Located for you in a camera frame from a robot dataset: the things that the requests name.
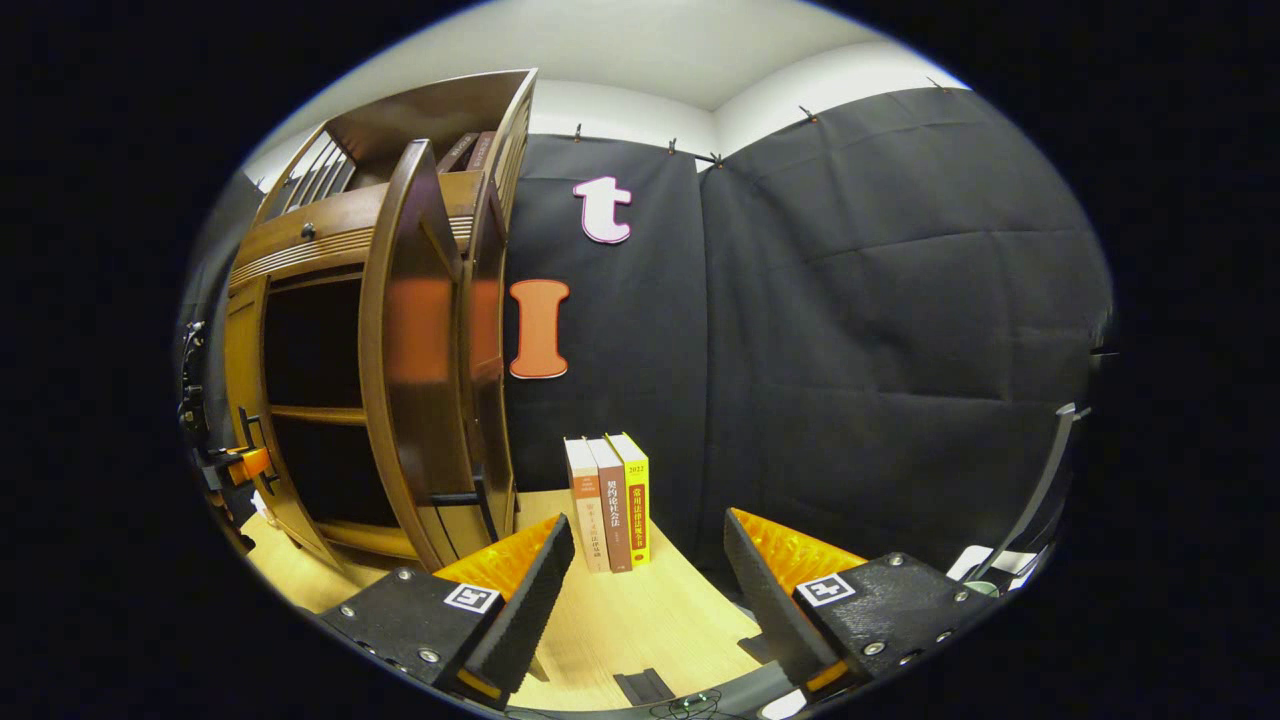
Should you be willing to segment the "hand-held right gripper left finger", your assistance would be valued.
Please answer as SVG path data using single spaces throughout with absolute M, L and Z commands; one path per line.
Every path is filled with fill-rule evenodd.
M 397 568 L 320 618 L 425 687 L 504 708 L 573 556 L 570 520 L 557 514 L 438 571 Z

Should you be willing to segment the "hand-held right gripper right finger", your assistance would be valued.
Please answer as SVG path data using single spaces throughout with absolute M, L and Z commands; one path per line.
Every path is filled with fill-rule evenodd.
M 769 651 L 808 700 L 896 676 L 997 606 L 909 555 L 864 559 L 740 509 L 724 512 L 723 546 Z

